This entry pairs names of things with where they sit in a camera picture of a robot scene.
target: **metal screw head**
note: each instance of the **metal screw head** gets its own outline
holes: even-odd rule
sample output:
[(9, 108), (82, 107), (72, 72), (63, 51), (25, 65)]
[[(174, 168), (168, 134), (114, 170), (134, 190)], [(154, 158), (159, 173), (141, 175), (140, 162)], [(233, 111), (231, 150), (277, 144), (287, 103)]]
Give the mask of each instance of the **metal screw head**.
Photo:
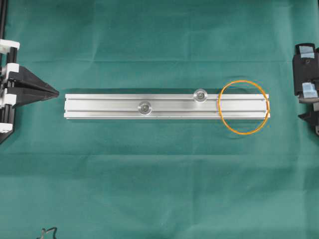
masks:
[(138, 106), (138, 110), (143, 115), (148, 115), (152, 111), (151, 104), (147, 101), (141, 102)]
[(203, 92), (198, 92), (198, 93), (197, 93), (197, 98), (198, 98), (199, 100), (204, 99), (204, 97), (205, 97), (205, 94), (204, 94)]
[(193, 94), (193, 98), (197, 102), (205, 102), (207, 99), (207, 96), (208, 94), (206, 90), (203, 90), (203, 89), (198, 89)]
[(141, 107), (141, 110), (143, 111), (143, 112), (147, 112), (148, 110), (149, 110), (149, 106), (148, 105), (142, 105), (142, 107)]

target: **aluminum rail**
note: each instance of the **aluminum rail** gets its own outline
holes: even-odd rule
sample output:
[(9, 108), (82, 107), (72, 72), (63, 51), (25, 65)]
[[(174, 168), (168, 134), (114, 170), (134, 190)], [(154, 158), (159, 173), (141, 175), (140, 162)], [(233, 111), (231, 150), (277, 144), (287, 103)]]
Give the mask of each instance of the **aluminum rail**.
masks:
[[(218, 95), (192, 94), (66, 94), (67, 119), (220, 119)], [(266, 100), (257, 94), (225, 94), (225, 119), (266, 116)]]

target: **green cloth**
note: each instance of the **green cloth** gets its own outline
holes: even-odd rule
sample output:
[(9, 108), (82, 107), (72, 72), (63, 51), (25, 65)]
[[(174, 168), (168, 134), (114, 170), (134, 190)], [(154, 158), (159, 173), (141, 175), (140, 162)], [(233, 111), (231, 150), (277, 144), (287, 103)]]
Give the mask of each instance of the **green cloth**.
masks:
[[(319, 138), (292, 75), (295, 44), (319, 44), (317, 0), (9, 0), (5, 38), (60, 96), (18, 108), (0, 146), (0, 238), (319, 237)], [(219, 120), (63, 117), (70, 92), (238, 79), (270, 95), (252, 136)]]

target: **black plastic bracket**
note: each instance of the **black plastic bracket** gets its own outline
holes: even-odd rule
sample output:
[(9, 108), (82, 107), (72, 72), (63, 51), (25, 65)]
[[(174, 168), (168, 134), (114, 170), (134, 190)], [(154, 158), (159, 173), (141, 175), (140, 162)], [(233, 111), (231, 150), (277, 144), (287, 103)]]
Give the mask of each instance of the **black plastic bracket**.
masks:
[(303, 104), (313, 104), (314, 110), (299, 115), (299, 118), (315, 126), (319, 135), (319, 97), (305, 98), (303, 83), (311, 83), (319, 95), (319, 50), (312, 43), (296, 45), (296, 54), (293, 58), (294, 91)]
[[(7, 0), (0, 0), (0, 39), (4, 39), (4, 28), (7, 10)], [(16, 63), (17, 48), (11, 47), (6, 54), (6, 64)], [(16, 96), (14, 105), (6, 104), (0, 106), (0, 123), (12, 125), (12, 130), (6, 133), (0, 133), (0, 144), (5, 141), (14, 132), (15, 108), (37, 101), (45, 101), (59, 96), (59, 92), (39, 79), (23, 66), (19, 66), (17, 72), (4, 74), (4, 68), (0, 77), (0, 98), (4, 94)]]

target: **orange rubber band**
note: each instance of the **orange rubber band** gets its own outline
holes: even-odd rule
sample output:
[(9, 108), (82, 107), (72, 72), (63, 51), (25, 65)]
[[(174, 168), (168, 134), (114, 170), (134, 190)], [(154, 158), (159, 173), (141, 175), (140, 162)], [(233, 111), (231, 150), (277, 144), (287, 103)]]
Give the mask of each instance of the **orange rubber band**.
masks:
[[(224, 93), (224, 91), (231, 85), (235, 84), (235, 83), (248, 83), (250, 85), (253, 85), (255, 86), (264, 96), (265, 100), (266, 100), (266, 107), (267, 107), (267, 113), (266, 113), (266, 116), (264, 118), (264, 121), (254, 130), (252, 131), (249, 131), (249, 132), (239, 132), (235, 129), (233, 129), (232, 127), (230, 127), (228, 125), (228, 123), (225, 121), (224, 117), (223, 117), (223, 114), (222, 114), (222, 111), (221, 111), (221, 107), (220, 107), (220, 99), (221, 99), (221, 96), (222, 94)], [(252, 81), (246, 81), (246, 80), (238, 80), (238, 81), (232, 81), (230, 83), (228, 83), (226, 86), (224, 86), (224, 88), (221, 90), (221, 92), (219, 93), (218, 95), (218, 101), (217, 101), (217, 108), (218, 108), (218, 112), (219, 112), (219, 115), (220, 115), (220, 119), (221, 121), (224, 123), (224, 125), (232, 132), (236, 133), (236, 134), (240, 134), (240, 135), (249, 135), (249, 134), (253, 134), (253, 133), (256, 133), (258, 132), (259, 130), (262, 129), (262, 127), (265, 126), (267, 120), (268, 120), (268, 116), (269, 116), (269, 113), (270, 113), (270, 107), (269, 107), (269, 100), (268, 100), (268, 97), (266, 96), (266, 93), (265, 91), (263, 90), (263, 88), (261, 88), (259, 85), (257, 85), (256, 83), (252, 82)]]

